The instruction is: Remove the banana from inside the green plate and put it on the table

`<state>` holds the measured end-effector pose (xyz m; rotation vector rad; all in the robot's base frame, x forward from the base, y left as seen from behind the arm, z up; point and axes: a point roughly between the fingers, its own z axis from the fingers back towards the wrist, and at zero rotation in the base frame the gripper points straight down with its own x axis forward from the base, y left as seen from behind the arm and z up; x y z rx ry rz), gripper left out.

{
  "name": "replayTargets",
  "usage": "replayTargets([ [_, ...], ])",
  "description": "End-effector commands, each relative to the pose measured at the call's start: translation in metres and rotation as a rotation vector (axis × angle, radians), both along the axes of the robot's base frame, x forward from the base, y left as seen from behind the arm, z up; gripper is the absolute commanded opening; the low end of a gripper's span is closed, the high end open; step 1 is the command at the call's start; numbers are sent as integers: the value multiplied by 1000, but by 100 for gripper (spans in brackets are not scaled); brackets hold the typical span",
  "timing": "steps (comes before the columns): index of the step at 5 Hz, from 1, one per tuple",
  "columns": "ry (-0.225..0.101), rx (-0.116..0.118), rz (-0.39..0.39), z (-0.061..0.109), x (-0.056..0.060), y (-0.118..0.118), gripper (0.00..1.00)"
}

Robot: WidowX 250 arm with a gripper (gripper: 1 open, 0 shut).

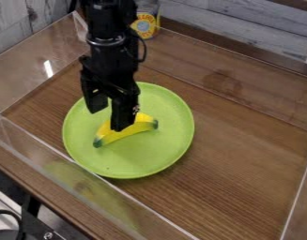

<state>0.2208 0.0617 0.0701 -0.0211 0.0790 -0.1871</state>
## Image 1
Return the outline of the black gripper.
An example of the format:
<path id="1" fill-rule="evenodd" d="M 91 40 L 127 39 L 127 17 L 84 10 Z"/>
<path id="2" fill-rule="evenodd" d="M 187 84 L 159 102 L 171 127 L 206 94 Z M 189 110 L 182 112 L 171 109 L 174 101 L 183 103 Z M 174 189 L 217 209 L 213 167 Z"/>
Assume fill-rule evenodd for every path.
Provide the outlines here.
<path id="1" fill-rule="evenodd" d="M 80 83 L 91 113 L 108 107 L 112 98 L 111 129 L 122 131 L 131 126 L 139 111 L 139 87 L 134 80 L 140 59 L 138 37 L 87 37 L 91 54 L 79 58 Z"/>

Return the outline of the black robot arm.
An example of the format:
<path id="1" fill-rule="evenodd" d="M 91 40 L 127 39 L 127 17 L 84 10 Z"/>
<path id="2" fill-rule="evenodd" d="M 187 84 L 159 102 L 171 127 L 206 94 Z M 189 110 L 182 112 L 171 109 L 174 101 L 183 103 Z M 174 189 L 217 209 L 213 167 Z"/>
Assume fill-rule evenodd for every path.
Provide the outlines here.
<path id="1" fill-rule="evenodd" d="M 134 0 L 86 0 L 87 43 L 91 54 L 79 58 L 83 96 L 91 113 L 112 101 L 111 129 L 122 131 L 134 124 L 140 94 L 134 80 L 138 64 L 139 35 Z"/>

